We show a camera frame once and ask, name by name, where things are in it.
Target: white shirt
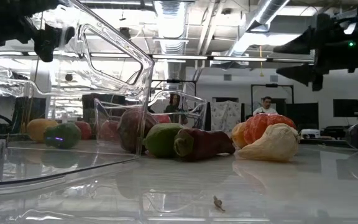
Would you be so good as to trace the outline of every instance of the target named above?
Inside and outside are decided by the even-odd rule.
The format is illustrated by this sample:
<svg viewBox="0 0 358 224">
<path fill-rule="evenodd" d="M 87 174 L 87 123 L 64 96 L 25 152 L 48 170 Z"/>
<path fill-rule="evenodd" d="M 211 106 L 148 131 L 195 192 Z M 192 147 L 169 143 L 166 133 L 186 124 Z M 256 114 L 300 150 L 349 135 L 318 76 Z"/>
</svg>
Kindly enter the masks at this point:
<svg viewBox="0 0 358 224">
<path fill-rule="evenodd" d="M 256 109 L 253 113 L 252 113 L 252 115 L 257 115 L 257 114 L 259 114 L 259 113 L 265 113 L 265 114 L 277 114 L 277 111 L 275 110 L 275 109 L 273 109 L 273 108 L 269 108 L 269 109 L 265 109 L 265 108 L 263 108 L 263 107 L 260 107 L 260 108 L 258 108 L 258 109 Z"/>
</svg>

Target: white gourd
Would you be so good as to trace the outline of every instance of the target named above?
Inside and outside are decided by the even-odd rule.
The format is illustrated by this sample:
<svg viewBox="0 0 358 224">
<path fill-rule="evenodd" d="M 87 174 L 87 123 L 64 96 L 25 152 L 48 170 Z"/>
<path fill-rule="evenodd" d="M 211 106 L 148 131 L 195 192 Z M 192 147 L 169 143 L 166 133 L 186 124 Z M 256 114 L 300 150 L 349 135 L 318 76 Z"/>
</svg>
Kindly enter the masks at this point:
<svg viewBox="0 0 358 224">
<path fill-rule="evenodd" d="M 239 150 L 241 159 L 287 162 L 298 152 L 298 132 L 286 124 L 267 127 L 264 135 Z"/>
</svg>

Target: clear plastic container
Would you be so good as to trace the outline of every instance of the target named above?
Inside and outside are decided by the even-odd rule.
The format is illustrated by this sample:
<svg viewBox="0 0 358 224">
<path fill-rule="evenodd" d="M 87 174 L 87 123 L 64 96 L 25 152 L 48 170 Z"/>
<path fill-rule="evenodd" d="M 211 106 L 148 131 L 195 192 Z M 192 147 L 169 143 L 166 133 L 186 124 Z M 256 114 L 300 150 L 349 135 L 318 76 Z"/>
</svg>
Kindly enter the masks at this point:
<svg viewBox="0 0 358 224">
<path fill-rule="evenodd" d="M 160 123 L 180 123 L 204 129 L 207 101 L 180 91 L 163 90 L 152 96 L 149 112 Z"/>
<path fill-rule="evenodd" d="M 80 2 L 41 2 L 0 5 L 0 183 L 130 161 L 142 148 L 154 61 Z M 134 139 L 130 149 L 100 138 L 111 131 L 100 102 L 119 107 L 116 121 L 135 110 L 114 133 Z"/>
</svg>

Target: computer monitor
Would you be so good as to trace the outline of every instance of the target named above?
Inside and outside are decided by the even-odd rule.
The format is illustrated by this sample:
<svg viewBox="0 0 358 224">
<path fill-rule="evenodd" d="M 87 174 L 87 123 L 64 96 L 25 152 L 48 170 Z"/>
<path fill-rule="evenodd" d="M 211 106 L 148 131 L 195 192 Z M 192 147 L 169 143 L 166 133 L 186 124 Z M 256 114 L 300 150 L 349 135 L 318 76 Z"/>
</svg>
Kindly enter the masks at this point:
<svg viewBox="0 0 358 224">
<path fill-rule="evenodd" d="M 358 118 L 358 100 L 334 100 L 334 117 Z"/>
</svg>

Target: yellow gourd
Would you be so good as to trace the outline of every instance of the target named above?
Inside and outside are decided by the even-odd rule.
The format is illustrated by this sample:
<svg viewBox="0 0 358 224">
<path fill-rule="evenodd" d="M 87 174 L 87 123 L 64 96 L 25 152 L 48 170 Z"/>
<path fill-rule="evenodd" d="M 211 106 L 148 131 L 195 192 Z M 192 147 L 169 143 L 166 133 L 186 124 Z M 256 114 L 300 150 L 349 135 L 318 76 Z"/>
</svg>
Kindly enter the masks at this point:
<svg viewBox="0 0 358 224">
<path fill-rule="evenodd" d="M 233 128 L 231 132 L 231 139 L 233 140 L 234 144 L 236 144 L 236 146 L 238 146 L 240 149 L 247 145 L 246 141 L 244 140 L 245 126 L 245 122 L 239 123 Z"/>
<path fill-rule="evenodd" d="M 46 128 L 54 127 L 58 123 L 54 120 L 34 119 L 27 125 L 27 135 L 37 143 L 44 143 L 44 131 Z"/>
</svg>

